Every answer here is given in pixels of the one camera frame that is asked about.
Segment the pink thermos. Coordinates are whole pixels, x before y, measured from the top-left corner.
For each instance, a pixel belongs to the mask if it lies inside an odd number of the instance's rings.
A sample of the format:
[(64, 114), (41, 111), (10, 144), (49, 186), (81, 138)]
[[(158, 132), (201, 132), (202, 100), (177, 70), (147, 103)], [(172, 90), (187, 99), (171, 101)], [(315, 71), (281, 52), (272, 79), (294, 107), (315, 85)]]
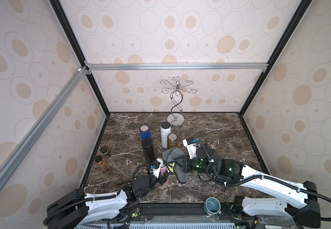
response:
[(167, 162), (163, 158), (161, 158), (161, 159), (163, 160), (163, 165), (161, 166), (160, 172), (163, 172), (163, 171), (168, 172)]

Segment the grey yellow cleaning cloth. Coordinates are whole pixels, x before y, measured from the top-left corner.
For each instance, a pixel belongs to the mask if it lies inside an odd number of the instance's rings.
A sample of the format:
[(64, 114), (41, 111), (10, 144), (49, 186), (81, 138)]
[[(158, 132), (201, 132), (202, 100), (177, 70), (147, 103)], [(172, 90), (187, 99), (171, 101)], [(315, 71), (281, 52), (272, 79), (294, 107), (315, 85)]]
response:
[(186, 159), (184, 152), (179, 148), (168, 149), (162, 153), (162, 158), (166, 161), (169, 170), (175, 174), (177, 181), (186, 184), (189, 175), (183, 171), (183, 162)]

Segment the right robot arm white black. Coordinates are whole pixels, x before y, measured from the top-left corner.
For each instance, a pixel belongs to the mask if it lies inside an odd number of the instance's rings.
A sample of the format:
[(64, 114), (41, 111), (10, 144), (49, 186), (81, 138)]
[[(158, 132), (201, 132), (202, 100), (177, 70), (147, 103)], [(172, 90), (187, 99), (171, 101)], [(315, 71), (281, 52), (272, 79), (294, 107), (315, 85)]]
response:
[(167, 160), (168, 168), (176, 175), (196, 171), (224, 187), (247, 187), (272, 196), (257, 200), (235, 197), (232, 206), (235, 213), (289, 217), (298, 225), (309, 228), (320, 228), (323, 221), (331, 222), (331, 198), (317, 193), (315, 183), (289, 182), (239, 161), (221, 158), (216, 150), (196, 139), (186, 147), (187, 155), (177, 149), (177, 155)]

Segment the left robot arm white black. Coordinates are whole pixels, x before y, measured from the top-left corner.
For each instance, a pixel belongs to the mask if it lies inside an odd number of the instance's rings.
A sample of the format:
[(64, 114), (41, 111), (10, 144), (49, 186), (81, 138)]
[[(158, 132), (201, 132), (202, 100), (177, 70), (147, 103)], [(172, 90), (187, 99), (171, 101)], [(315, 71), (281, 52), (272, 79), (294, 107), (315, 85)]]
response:
[(116, 192), (86, 194), (84, 189), (76, 189), (47, 207), (43, 225), (49, 229), (73, 229), (99, 220), (110, 226), (111, 220), (117, 219), (124, 222), (120, 228), (128, 228), (142, 211), (140, 199), (168, 178), (167, 166), (155, 161), (150, 166), (138, 166), (131, 180), (120, 183)]

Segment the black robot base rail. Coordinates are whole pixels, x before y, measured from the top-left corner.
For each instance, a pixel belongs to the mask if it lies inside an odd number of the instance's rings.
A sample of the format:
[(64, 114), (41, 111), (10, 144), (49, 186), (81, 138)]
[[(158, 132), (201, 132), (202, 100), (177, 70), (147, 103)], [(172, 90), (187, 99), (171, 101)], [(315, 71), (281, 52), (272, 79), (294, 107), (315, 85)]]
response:
[(111, 223), (120, 223), (120, 228), (128, 228), (131, 222), (143, 219), (153, 220), (161, 217), (180, 218), (194, 217), (197, 220), (229, 220), (242, 224), (253, 224), (261, 219), (259, 216), (250, 216), (242, 211), (233, 209), (232, 203), (221, 203), (219, 214), (209, 216), (203, 210), (204, 203), (140, 203), (138, 200), (115, 199), (86, 202), (89, 208), (87, 215), (83, 218), (73, 220), (66, 229), (74, 229), (77, 226), (95, 226), (104, 224), (108, 229)]

